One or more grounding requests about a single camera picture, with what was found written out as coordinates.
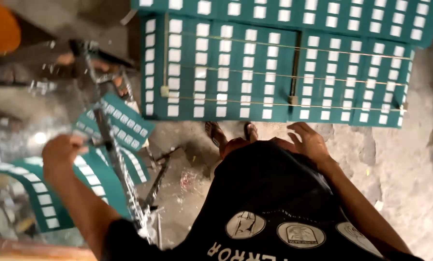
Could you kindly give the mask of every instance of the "dusty floor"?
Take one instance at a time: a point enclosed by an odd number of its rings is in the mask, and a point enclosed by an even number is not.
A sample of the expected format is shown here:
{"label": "dusty floor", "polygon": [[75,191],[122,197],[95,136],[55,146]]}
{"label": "dusty floor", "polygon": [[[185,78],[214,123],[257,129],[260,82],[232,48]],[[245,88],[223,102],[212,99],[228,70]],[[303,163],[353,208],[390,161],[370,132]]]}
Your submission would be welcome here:
{"label": "dusty floor", "polygon": [[[83,36],[98,40],[103,48],[116,55],[135,56],[127,48],[132,38],[128,29],[117,23],[127,13],[127,1],[114,4],[106,0],[3,2],[55,36]],[[340,124],[313,126],[324,136],[333,157],[371,203],[384,202],[381,214],[414,254],[433,260],[433,46],[417,51],[408,102],[410,108],[401,130]],[[40,128],[45,128],[40,122],[46,116],[57,117],[61,125],[70,120],[65,100],[31,98],[18,91],[0,91],[0,109],[29,119]],[[260,139],[288,138],[285,123],[255,124]],[[238,122],[221,125],[228,138],[242,135],[242,125]],[[199,122],[158,123],[150,140],[162,151],[182,146],[186,153],[182,160],[173,162],[158,199],[166,207],[164,245],[174,246],[184,239],[203,204],[218,152]],[[182,190],[178,182],[187,164],[191,165],[188,169],[199,175],[191,188]]]}

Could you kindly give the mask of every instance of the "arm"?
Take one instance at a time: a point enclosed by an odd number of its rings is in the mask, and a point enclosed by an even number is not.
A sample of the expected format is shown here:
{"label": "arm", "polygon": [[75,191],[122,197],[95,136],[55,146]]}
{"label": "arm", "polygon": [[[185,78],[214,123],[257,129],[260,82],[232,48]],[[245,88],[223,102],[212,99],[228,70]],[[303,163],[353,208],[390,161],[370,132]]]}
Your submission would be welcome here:
{"label": "arm", "polygon": [[75,226],[100,260],[109,225],[121,216],[74,175],[74,159],[85,151],[82,144],[82,138],[68,135],[49,141],[42,151],[44,180],[60,197]]}
{"label": "arm", "polygon": [[341,201],[341,206],[350,222],[365,235],[384,255],[390,252],[411,254],[408,246],[379,214],[369,201],[360,193],[353,183],[342,172],[339,164],[329,155],[323,137],[306,123],[294,123],[288,127],[294,130],[289,133],[299,153],[309,157],[317,164],[318,170],[328,180],[329,185]]}

